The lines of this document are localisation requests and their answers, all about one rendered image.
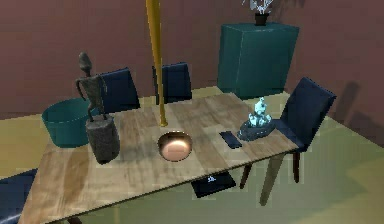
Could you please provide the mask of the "dark blue chair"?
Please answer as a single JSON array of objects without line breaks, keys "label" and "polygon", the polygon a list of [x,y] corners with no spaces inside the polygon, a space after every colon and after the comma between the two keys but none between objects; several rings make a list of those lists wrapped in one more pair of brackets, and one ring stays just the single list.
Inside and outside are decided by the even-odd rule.
[{"label": "dark blue chair", "polygon": [[165,104],[192,98],[190,74],[186,62],[163,65],[162,82]]},{"label": "dark blue chair", "polygon": [[140,107],[130,70],[125,67],[100,74],[100,91],[105,113],[115,113]]},{"label": "dark blue chair", "polygon": [[37,170],[0,180],[0,224],[17,224]]},{"label": "dark blue chair", "polygon": [[289,96],[281,116],[272,119],[275,129],[296,144],[294,180],[299,181],[300,154],[308,150],[336,95],[308,77],[302,78]]}]

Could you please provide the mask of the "copper bowl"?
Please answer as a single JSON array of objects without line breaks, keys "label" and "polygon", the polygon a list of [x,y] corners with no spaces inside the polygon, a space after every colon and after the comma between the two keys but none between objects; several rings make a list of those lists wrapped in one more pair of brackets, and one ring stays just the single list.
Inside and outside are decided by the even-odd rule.
[{"label": "copper bowl", "polygon": [[170,131],[158,139],[157,146],[166,161],[179,162],[192,152],[192,138],[182,131]]}]

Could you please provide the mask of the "black flat phone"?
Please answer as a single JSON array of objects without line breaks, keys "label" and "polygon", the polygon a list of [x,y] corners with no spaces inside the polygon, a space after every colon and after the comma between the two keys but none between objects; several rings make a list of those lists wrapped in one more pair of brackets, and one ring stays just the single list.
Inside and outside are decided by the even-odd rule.
[{"label": "black flat phone", "polygon": [[224,131],[220,132],[220,136],[223,138],[223,140],[227,143],[227,145],[231,149],[240,148],[242,144],[239,142],[239,140],[232,134],[231,131]]}]

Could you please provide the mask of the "pale blue figurine on base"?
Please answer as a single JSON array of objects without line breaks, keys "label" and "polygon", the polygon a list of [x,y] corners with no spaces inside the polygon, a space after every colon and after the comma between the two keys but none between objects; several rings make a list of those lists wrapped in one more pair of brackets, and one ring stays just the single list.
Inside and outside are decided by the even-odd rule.
[{"label": "pale blue figurine on base", "polygon": [[248,115],[248,120],[241,125],[237,132],[240,140],[254,141],[268,136],[275,129],[272,117],[265,113],[266,108],[265,99],[261,97],[254,105],[254,112]]}]

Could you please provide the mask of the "yellow pole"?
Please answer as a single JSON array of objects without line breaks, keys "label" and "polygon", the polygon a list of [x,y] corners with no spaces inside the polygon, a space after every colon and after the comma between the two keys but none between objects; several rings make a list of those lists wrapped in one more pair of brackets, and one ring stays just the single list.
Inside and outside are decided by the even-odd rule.
[{"label": "yellow pole", "polygon": [[154,67],[156,69],[160,126],[168,125],[165,116],[163,84],[162,84],[162,56],[161,56],[161,22],[160,22],[160,2],[159,0],[145,0],[147,20],[150,31],[151,47],[153,54]]}]

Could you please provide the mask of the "wooden dining table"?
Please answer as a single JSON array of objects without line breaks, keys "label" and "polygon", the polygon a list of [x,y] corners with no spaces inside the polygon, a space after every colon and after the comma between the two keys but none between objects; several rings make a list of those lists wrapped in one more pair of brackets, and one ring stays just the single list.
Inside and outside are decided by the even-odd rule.
[{"label": "wooden dining table", "polygon": [[[230,149],[220,133],[237,132],[250,111],[227,93],[167,104],[166,127],[159,125],[157,106],[116,113],[120,154],[105,165],[88,145],[62,149],[48,143],[18,224],[50,224],[297,148],[275,130]],[[158,139],[170,131],[192,138],[192,151],[180,162],[159,154]]]}]

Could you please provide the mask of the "teal cabinet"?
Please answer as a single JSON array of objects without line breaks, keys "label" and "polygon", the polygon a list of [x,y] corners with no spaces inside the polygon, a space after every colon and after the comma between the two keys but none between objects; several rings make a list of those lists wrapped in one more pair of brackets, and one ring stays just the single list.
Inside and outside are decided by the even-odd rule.
[{"label": "teal cabinet", "polygon": [[243,100],[282,93],[299,30],[274,22],[222,25],[217,87]]}]

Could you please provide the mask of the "dark grey figure statue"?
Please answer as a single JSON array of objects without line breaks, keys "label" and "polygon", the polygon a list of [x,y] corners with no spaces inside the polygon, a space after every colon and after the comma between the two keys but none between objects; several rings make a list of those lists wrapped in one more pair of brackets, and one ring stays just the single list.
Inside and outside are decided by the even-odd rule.
[{"label": "dark grey figure statue", "polygon": [[120,152],[120,142],[113,118],[105,112],[101,88],[107,90],[106,83],[100,75],[91,75],[92,62],[85,52],[79,54],[79,67],[85,73],[75,81],[80,97],[86,100],[82,89],[85,90],[89,105],[86,133],[96,161],[103,165],[114,160]]}]

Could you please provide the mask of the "white plant in black pot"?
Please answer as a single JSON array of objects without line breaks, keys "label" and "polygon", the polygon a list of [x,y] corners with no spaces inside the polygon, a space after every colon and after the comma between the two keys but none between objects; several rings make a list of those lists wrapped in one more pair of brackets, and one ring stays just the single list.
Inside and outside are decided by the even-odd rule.
[{"label": "white plant in black pot", "polygon": [[265,26],[267,18],[271,13],[270,5],[273,0],[243,0],[242,4],[248,3],[251,11],[255,11],[255,25]]}]

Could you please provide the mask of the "teal round tub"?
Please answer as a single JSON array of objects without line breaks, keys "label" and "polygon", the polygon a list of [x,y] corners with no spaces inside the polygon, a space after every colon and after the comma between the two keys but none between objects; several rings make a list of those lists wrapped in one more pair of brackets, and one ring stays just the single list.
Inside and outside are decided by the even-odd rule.
[{"label": "teal round tub", "polygon": [[71,98],[48,107],[42,114],[42,121],[52,142],[60,148],[76,148],[86,145],[86,121],[88,100]]}]

